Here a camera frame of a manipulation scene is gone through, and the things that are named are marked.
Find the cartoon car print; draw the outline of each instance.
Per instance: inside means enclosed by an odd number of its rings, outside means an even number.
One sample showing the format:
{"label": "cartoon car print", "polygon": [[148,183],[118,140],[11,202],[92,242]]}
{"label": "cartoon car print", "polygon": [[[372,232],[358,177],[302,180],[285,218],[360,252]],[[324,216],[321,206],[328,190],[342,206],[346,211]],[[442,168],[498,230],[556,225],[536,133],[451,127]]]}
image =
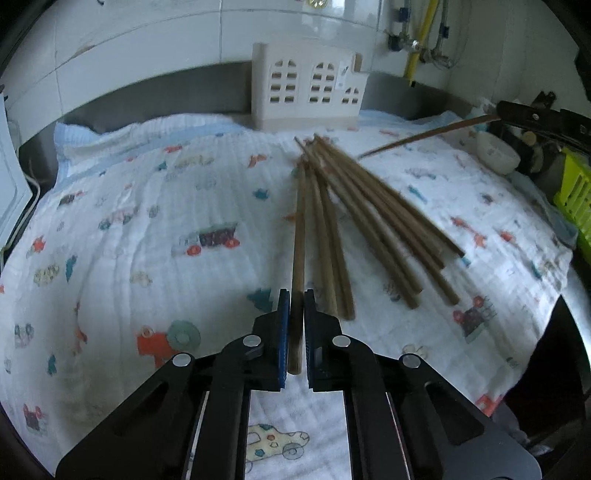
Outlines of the cartoon car print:
{"label": "cartoon car print", "polygon": [[143,326],[137,344],[138,353],[153,356],[154,366],[160,368],[177,353],[195,351],[201,344],[201,334],[191,322],[175,320],[166,332]]}
{"label": "cartoon car print", "polygon": [[182,236],[178,245],[172,248],[172,256],[188,255],[195,257],[201,253],[202,248],[213,248],[223,245],[226,248],[236,248],[240,245],[238,239],[234,238],[238,223],[225,223],[215,225],[200,232],[192,232]]}
{"label": "cartoon car print", "polygon": [[462,327],[466,342],[470,343],[484,330],[486,322],[492,320],[496,312],[488,298],[476,296],[472,300],[472,308],[462,312],[455,310],[453,320]]}
{"label": "cartoon car print", "polygon": [[35,406],[34,410],[30,410],[25,403],[22,407],[22,413],[29,432],[37,436],[44,436],[47,433],[47,418],[39,407]]}
{"label": "cartoon car print", "polygon": [[64,205],[71,205],[72,203],[74,203],[74,200],[76,200],[76,198],[81,197],[83,195],[84,195],[84,192],[82,190],[80,190],[76,193],[69,193],[68,195],[64,195],[60,199],[60,203],[58,203],[57,206],[62,207]]}
{"label": "cartoon car print", "polygon": [[33,340],[34,334],[35,329],[30,323],[27,323],[25,326],[15,325],[14,346],[16,348],[25,348],[29,343],[31,343],[31,340]]}
{"label": "cartoon car print", "polygon": [[174,168],[176,170],[184,170],[185,168],[191,167],[193,165],[206,166],[211,163],[213,163],[212,157],[204,157],[203,155],[194,155],[192,157],[186,157],[186,158],[179,159],[175,163]]}
{"label": "cartoon car print", "polygon": [[35,270],[33,282],[35,282],[38,287],[45,287],[57,277],[59,272],[60,267],[56,264],[49,265],[47,268],[38,268]]}
{"label": "cartoon car print", "polygon": [[100,230],[108,230],[114,223],[122,223],[126,225],[138,213],[138,207],[133,209],[121,209],[111,213],[107,218],[104,218],[99,223]]}
{"label": "cartoon car print", "polygon": [[304,455],[304,447],[310,441],[306,432],[281,433],[273,425],[259,423],[248,427],[246,447],[246,473],[252,470],[253,462],[283,455],[286,460],[297,460]]}

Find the metal pipe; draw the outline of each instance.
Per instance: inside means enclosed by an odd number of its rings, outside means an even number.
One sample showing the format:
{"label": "metal pipe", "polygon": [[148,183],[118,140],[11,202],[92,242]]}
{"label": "metal pipe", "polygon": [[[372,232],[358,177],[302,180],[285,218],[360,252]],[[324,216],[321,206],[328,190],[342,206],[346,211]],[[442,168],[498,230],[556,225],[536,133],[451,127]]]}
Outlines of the metal pipe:
{"label": "metal pipe", "polygon": [[427,40],[429,38],[429,32],[431,31],[431,26],[433,25],[433,20],[435,19],[435,13],[437,13],[438,6],[439,0],[429,0],[427,12],[425,13],[425,18],[421,24],[421,30],[417,39],[418,53],[411,53],[408,56],[407,66],[404,71],[404,78],[408,80],[411,86],[414,84],[414,73],[417,70],[417,65],[420,58],[420,50],[421,48],[428,48],[426,47]]}
{"label": "metal pipe", "polygon": [[439,36],[437,37],[437,44],[433,50],[434,56],[441,56],[443,53],[443,40],[446,38],[445,33],[448,29],[447,14],[449,11],[449,0],[442,0],[441,4],[441,23],[439,25]]}
{"label": "metal pipe", "polygon": [[413,13],[413,3],[411,0],[404,0],[404,8],[406,9],[407,12],[407,19],[406,22],[402,23],[402,32],[401,32],[401,37],[404,38],[405,40],[408,39],[410,36],[408,34],[408,31],[410,29],[410,19]]}

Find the wooden chopstick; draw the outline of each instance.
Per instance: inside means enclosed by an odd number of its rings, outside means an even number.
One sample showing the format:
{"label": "wooden chopstick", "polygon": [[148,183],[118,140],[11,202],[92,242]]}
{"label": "wooden chopstick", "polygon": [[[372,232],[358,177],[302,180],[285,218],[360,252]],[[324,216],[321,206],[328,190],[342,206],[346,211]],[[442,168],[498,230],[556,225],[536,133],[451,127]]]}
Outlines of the wooden chopstick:
{"label": "wooden chopstick", "polygon": [[341,199],[343,204],[347,207],[347,210],[351,214],[353,221],[357,224],[359,231],[368,241],[370,246],[374,249],[374,254],[377,259],[384,266],[395,285],[397,286],[400,295],[402,295],[404,301],[411,309],[418,307],[418,301],[414,296],[413,289],[411,288],[408,280],[402,275],[399,266],[392,258],[388,249],[380,240],[378,234],[374,231],[373,226],[367,220],[367,216],[362,212],[361,208],[357,203],[349,196],[349,193],[338,183],[332,180],[323,170],[320,161],[315,156],[315,153],[310,151],[309,148],[304,146],[298,138],[295,139],[297,144],[306,154],[310,165],[318,172],[319,176],[330,186],[330,188],[336,193]]}
{"label": "wooden chopstick", "polygon": [[384,243],[384,245],[386,246],[386,248],[388,249],[388,251],[392,255],[392,258],[398,264],[400,270],[402,271],[402,273],[404,274],[404,276],[408,280],[411,288],[413,289],[413,292],[421,293],[421,291],[423,290],[422,285],[417,280],[417,277],[415,276],[414,272],[408,266],[405,258],[398,251],[398,247],[397,247],[396,243],[394,242],[394,240],[392,239],[392,237],[388,234],[388,232],[380,224],[380,222],[375,217],[375,215],[367,207],[367,204],[365,203],[365,199],[363,198],[362,193],[355,186],[355,184],[350,180],[350,178],[345,174],[345,172],[341,168],[341,165],[339,163],[335,162],[334,159],[332,159],[330,155],[325,156],[324,160],[330,166],[330,168],[332,168],[336,177],[339,179],[340,183],[343,185],[343,187],[345,187],[345,189],[347,190],[349,195],[351,195],[351,197],[355,200],[355,202],[357,203],[357,205],[359,206],[359,208],[363,212],[364,216],[366,217],[366,219],[368,220],[368,222],[372,226],[373,230],[378,234],[380,240],[382,241],[382,243]]}
{"label": "wooden chopstick", "polygon": [[447,234],[429,220],[425,214],[410,203],[401,193],[394,190],[390,185],[384,183],[380,178],[366,170],[367,173],[375,180],[376,184],[380,185],[388,194],[390,194],[400,205],[407,209],[427,230],[433,233],[439,240],[441,240],[452,252],[464,257],[466,253],[455,242],[447,236]]}
{"label": "wooden chopstick", "polygon": [[[322,143],[318,143],[323,157],[327,155],[340,154],[340,151],[333,149],[330,151]],[[376,207],[376,210],[382,218],[392,227],[396,233],[410,247],[415,256],[416,249],[424,251],[436,263],[439,269],[445,265],[439,257],[441,249],[431,240],[428,233],[420,223],[406,210],[400,207],[391,196],[387,195],[379,186],[376,186],[374,179],[367,175],[367,171],[356,164],[348,155],[339,155],[340,165],[344,167],[345,173],[351,181],[357,185],[365,197]]]}
{"label": "wooden chopstick", "polygon": [[461,128],[473,127],[474,125],[496,122],[500,119],[501,117],[499,117],[498,115],[482,115],[477,116],[476,118],[469,118],[468,120],[461,120],[460,122],[455,122],[453,124],[446,125],[445,127],[434,128],[433,130],[428,130],[427,132],[423,132],[422,134],[413,135],[412,137],[403,138],[402,140],[398,140],[396,142],[392,142],[381,147],[374,148],[373,150],[362,153],[358,158],[369,157],[370,155],[390,150],[392,148],[401,147],[402,145],[406,145],[409,143],[418,142],[419,140],[424,140],[425,138],[435,137],[436,135],[453,132],[454,130],[459,130]]}
{"label": "wooden chopstick", "polygon": [[343,244],[340,240],[335,204],[330,200],[326,182],[318,177],[318,174],[316,174],[316,176],[320,186],[324,217],[328,225],[330,236],[330,250],[332,252],[332,266],[338,296],[337,299],[340,300],[339,316],[346,320],[353,320],[355,318],[355,303],[353,301],[353,292],[351,291],[349,272],[347,271],[347,264],[345,263]]}
{"label": "wooden chopstick", "polygon": [[[337,163],[334,161],[334,159],[331,158],[330,154],[323,155],[323,158],[333,169],[335,168],[335,165],[337,165]],[[349,166],[350,162],[343,161],[343,162],[339,163],[338,165],[339,166],[343,166],[343,165]],[[368,188],[368,186],[365,183],[363,183],[363,181],[361,180],[361,178],[364,177],[363,174],[355,175],[355,174],[351,173],[351,170],[348,170],[347,173],[348,173],[351,181],[354,182],[359,187],[359,190],[361,190],[362,193],[366,196],[366,198],[371,203],[373,203],[373,205],[376,207],[376,209],[378,210],[380,215],[382,215],[382,217],[385,220],[387,220],[388,223],[390,223],[390,225],[393,226],[393,228],[396,230],[396,232],[399,233],[399,235],[406,241],[406,244],[408,245],[410,250],[413,252],[415,257],[417,257],[417,259],[423,264],[425,269],[431,274],[433,280],[441,288],[441,290],[443,291],[444,295],[447,297],[449,302],[451,302],[452,305],[457,305],[460,302],[460,297],[457,295],[457,293],[454,291],[452,286],[441,275],[441,272],[440,272],[441,268],[443,268],[443,262],[441,262],[441,260],[438,259],[439,262],[441,263],[441,266],[440,266],[433,259],[432,255],[430,255],[423,248],[423,246],[420,245],[416,241],[416,238],[414,237],[414,235],[412,235],[412,233],[407,228],[405,228],[404,225],[402,225],[400,223],[400,220],[396,216],[390,215],[391,212],[387,208],[386,204],[382,201],[382,199],[379,198],[379,196],[376,195],[375,192],[372,191],[370,188]]]}
{"label": "wooden chopstick", "polygon": [[339,315],[339,307],[336,301],[335,277],[330,253],[330,236],[325,222],[322,195],[318,179],[313,171],[308,172],[308,180],[312,188],[314,204],[314,217],[316,218],[316,235],[318,237],[318,250],[320,254],[320,265],[322,267],[322,281],[324,283],[324,298],[326,300],[326,313],[332,316]]}
{"label": "wooden chopstick", "polygon": [[[316,141],[319,142],[324,148],[330,149],[331,151],[338,153],[341,158],[348,157],[350,159],[351,166],[355,166],[358,174],[368,176],[374,181],[374,190],[383,190],[384,193],[393,200],[392,206],[395,208],[396,212],[399,214],[400,217],[404,220],[406,224],[412,223],[413,220],[411,217],[418,222],[424,229],[430,231],[436,238],[438,238],[444,245],[446,245],[452,252],[459,255],[460,257],[464,257],[465,252],[460,247],[458,247],[452,239],[450,239],[445,232],[443,232],[437,225],[435,225],[430,219],[428,219],[421,210],[417,209],[412,203],[410,203],[407,199],[404,198],[399,192],[394,190],[390,185],[386,184],[382,181],[379,177],[371,173],[369,170],[365,169],[362,165],[358,164],[355,160],[353,160],[350,156],[348,156],[345,152],[338,149],[334,145],[329,145],[322,137],[318,137],[317,135]],[[427,250],[437,251],[434,247],[427,247]]]}
{"label": "wooden chopstick", "polygon": [[298,166],[297,207],[295,211],[294,265],[291,273],[291,307],[287,371],[301,373],[302,337],[304,330],[304,265],[306,262],[306,167]]}

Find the yellow-green basket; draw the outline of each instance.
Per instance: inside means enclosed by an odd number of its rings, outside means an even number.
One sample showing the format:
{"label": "yellow-green basket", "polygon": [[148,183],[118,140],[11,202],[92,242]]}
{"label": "yellow-green basket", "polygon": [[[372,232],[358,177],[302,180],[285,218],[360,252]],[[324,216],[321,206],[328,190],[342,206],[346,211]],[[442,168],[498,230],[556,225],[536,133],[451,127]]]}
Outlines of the yellow-green basket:
{"label": "yellow-green basket", "polygon": [[554,203],[565,217],[579,227],[578,245],[591,264],[591,169],[575,152],[564,148],[564,175]]}

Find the light blue fabric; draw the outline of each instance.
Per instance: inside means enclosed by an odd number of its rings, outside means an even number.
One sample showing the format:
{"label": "light blue fabric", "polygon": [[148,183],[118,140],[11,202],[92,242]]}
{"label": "light blue fabric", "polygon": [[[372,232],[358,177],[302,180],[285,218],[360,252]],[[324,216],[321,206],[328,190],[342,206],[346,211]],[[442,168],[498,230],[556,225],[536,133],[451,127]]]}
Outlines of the light blue fabric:
{"label": "light blue fabric", "polygon": [[185,130],[176,131],[165,137],[156,138],[149,143],[140,145],[139,147],[131,150],[126,150],[119,155],[109,155],[102,158],[94,159],[96,164],[88,170],[70,176],[70,159],[64,155],[64,147],[66,145],[85,145],[96,141],[100,135],[94,133],[92,130],[86,127],[80,127],[78,125],[65,125],[61,123],[56,124],[54,131],[54,142],[56,144],[57,161],[58,161],[58,172],[55,189],[63,189],[74,181],[94,175],[96,173],[105,170],[115,164],[125,161],[129,157],[137,156],[142,153],[146,153],[155,148],[164,148],[171,143],[180,143],[191,140],[195,137],[205,137],[207,135],[223,135],[228,133],[235,133],[246,130],[242,125],[235,123],[227,124],[211,124],[203,125],[202,127],[192,127]]}
{"label": "light blue fabric", "polygon": [[577,246],[577,237],[579,236],[578,227],[564,218],[562,213],[560,213],[556,207],[550,205],[550,202],[546,199],[544,193],[535,186],[534,182],[532,182],[529,177],[516,171],[509,173],[505,178],[509,180],[520,193],[525,195],[529,200],[535,201],[540,207],[542,207],[546,220],[548,220],[548,223],[554,229],[558,240],[567,247],[575,249]]}
{"label": "light blue fabric", "polygon": [[[185,115],[176,115],[175,117],[181,122]],[[417,120],[413,123],[424,125],[427,129],[432,129],[457,121],[458,118],[459,117],[453,112],[444,112],[441,115]],[[359,113],[360,127],[394,126],[401,124],[408,124],[408,121],[402,117],[390,115],[389,113],[377,110],[364,110]],[[167,135],[154,137],[148,140],[145,144],[134,146],[128,150],[122,149],[118,154],[109,154],[103,157],[93,158],[92,164],[89,165],[88,169],[80,173],[72,174],[70,172],[72,161],[64,152],[65,147],[83,147],[85,145],[90,145],[101,138],[105,138],[109,135],[113,136],[121,130],[105,134],[97,134],[87,127],[82,127],[80,125],[66,125],[58,122],[56,123],[56,128],[54,130],[54,143],[56,146],[59,167],[54,191],[65,189],[78,179],[96,175],[115,164],[125,161],[129,157],[146,153],[155,148],[164,148],[170,144],[182,143],[195,137],[224,135],[247,130],[248,128],[234,123],[230,117],[228,117],[227,121],[219,121],[217,123],[202,125],[199,127],[180,128]]]}

